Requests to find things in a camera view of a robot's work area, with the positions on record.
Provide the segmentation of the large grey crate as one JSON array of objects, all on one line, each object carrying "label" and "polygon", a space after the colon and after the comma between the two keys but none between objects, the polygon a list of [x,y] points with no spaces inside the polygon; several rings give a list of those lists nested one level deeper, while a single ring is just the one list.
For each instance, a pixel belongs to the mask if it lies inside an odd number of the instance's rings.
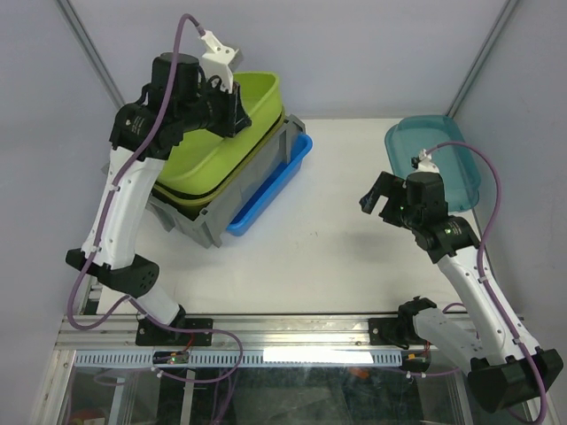
[{"label": "large grey crate", "polygon": [[303,122],[296,116],[285,117],[283,125],[260,152],[194,218],[151,194],[158,172],[165,165],[163,160],[136,160],[124,175],[119,175],[120,167],[130,159],[131,152],[122,148],[113,151],[105,186],[107,193],[101,200],[97,225],[91,231],[93,240],[83,244],[83,251],[107,258],[114,265],[128,263],[134,257],[136,235],[145,207],[150,208],[167,232],[176,229],[204,248],[220,247],[221,234],[242,207],[278,165],[290,162],[292,145],[300,134],[305,134],[304,130]]}]

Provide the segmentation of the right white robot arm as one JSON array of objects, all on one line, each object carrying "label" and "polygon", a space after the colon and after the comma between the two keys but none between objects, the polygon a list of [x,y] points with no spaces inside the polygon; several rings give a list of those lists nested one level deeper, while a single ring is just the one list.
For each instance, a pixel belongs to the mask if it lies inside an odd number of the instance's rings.
[{"label": "right white robot arm", "polygon": [[414,172],[406,179],[382,172],[359,204],[384,222],[409,230],[416,244],[450,281],[474,323],[471,334],[449,320],[435,303],[415,297],[400,305],[392,342],[426,340],[466,375],[478,404],[488,413],[511,408],[533,398],[543,399],[563,370],[555,349],[544,350],[521,323],[489,270],[478,264],[483,255],[473,228],[448,211],[442,177]]}]

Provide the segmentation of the olive green slotted basket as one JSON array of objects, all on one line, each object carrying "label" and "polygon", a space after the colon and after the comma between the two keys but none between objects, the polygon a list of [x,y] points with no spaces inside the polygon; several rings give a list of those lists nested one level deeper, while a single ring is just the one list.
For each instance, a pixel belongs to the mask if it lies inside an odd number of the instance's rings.
[{"label": "olive green slotted basket", "polygon": [[218,197],[284,123],[284,108],[263,112],[234,138],[205,130],[185,135],[151,190],[158,200],[194,216]]}]

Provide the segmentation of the lime green container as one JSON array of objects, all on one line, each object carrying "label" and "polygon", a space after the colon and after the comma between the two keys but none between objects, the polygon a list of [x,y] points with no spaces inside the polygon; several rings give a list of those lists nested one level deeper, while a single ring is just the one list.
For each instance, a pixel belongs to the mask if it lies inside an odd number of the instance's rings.
[{"label": "lime green container", "polygon": [[242,72],[234,76],[242,104],[252,124],[233,137],[207,130],[188,132],[171,150],[155,186],[179,197],[200,197],[214,191],[229,174],[281,125],[284,104],[280,76],[269,72]]}]

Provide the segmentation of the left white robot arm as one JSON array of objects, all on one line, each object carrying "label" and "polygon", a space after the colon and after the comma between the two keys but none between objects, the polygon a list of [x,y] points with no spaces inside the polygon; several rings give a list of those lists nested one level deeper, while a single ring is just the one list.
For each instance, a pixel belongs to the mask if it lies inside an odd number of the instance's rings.
[{"label": "left white robot arm", "polygon": [[167,344],[186,333],[185,311],[158,286],[159,266],[136,254],[136,236],[154,183],[188,132],[234,137],[251,126],[232,74],[236,53],[202,58],[173,52],[152,62],[141,96],[115,115],[110,163],[97,215],[81,247],[66,254],[79,276],[122,293]]}]

